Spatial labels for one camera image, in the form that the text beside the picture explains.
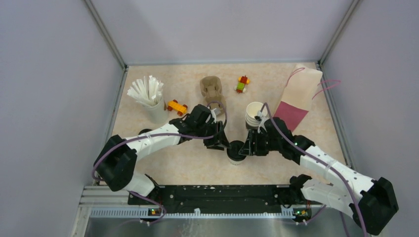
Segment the black cup lid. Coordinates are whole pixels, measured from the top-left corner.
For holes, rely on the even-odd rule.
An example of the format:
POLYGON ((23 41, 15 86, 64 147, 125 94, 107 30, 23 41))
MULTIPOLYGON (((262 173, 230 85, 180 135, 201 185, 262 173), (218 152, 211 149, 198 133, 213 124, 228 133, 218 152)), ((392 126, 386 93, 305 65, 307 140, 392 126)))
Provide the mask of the black cup lid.
POLYGON ((229 148, 227 148, 227 156, 233 159, 246 158, 246 156, 241 156, 238 154, 238 151, 243 146, 243 144, 244 142, 239 140, 232 141, 229 145, 229 148))

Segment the single white paper cup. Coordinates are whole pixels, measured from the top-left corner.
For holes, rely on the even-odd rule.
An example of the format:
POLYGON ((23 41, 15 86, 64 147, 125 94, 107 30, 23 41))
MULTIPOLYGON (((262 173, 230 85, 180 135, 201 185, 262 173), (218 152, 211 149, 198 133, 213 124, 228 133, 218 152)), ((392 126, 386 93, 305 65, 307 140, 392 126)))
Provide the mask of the single white paper cup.
POLYGON ((245 158, 241 158, 241 159, 229 158, 229 161, 232 165, 240 165, 244 160, 245 158))

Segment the stack of paper cups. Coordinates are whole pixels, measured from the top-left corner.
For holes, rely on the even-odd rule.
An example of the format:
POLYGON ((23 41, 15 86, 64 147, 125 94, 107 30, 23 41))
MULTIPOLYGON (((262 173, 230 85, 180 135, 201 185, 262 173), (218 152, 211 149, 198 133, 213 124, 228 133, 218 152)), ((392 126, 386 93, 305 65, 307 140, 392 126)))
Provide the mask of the stack of paper cups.
POLYGON ((257 129, 258 132, 261 131, 261 128, 265 128, 265 126, 258 126, 257 120, 254 118, 258 111, 262 111, 265 115, 268 116, 267 110, 264 107, 264 104, 261 102, 251 102, 246 107, 245 113, 245 125, 247 129, 257 129))

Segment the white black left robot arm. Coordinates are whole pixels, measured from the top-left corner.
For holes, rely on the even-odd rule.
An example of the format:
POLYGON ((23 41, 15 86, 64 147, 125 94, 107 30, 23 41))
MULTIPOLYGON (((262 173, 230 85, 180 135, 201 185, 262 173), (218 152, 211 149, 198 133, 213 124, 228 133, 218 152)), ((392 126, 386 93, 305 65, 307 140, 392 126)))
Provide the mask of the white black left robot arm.
POLYGON ((146 174, 135 171, 137 162, 163 148, 190 140, 203 140, 208 149, 223 150, 228 147, 226 125, 227 120, 217 121, 214 110, 198 104, 192 112, 157 129, 128 138, 114 135, 94 162, 92 176, 104 181, 113 192, 134 192, 146 204, 153 204, 159 196, 157 185, 146 174))

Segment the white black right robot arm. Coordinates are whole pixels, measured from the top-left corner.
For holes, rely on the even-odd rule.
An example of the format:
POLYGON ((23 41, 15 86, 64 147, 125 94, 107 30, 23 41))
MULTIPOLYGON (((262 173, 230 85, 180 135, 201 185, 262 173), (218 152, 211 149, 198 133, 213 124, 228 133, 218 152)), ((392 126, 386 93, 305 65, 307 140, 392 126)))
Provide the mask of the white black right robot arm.
POLYGON ((353 219, 366 233, 377 236, 399 210, 392 183, 363 175, 321 150, 310 139, 293 135, 278 117, 246 118, 248 137, 239 149, 241 156, 266 156, 278 151, 322 175, 324 184, 308 175, 290 179, 290 198, 295 203, 320 202, 353 219))

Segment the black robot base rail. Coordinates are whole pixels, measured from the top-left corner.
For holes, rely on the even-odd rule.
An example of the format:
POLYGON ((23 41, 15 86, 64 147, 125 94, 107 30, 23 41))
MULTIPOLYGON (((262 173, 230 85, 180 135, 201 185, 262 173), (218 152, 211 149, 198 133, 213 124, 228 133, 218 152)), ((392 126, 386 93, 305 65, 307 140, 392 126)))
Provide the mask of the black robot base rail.
POLYGON ((165 185, 157 186, 147 198, 162 205, 185 201, 250 201, 279 205, 310 203, 289 185, 165 185))

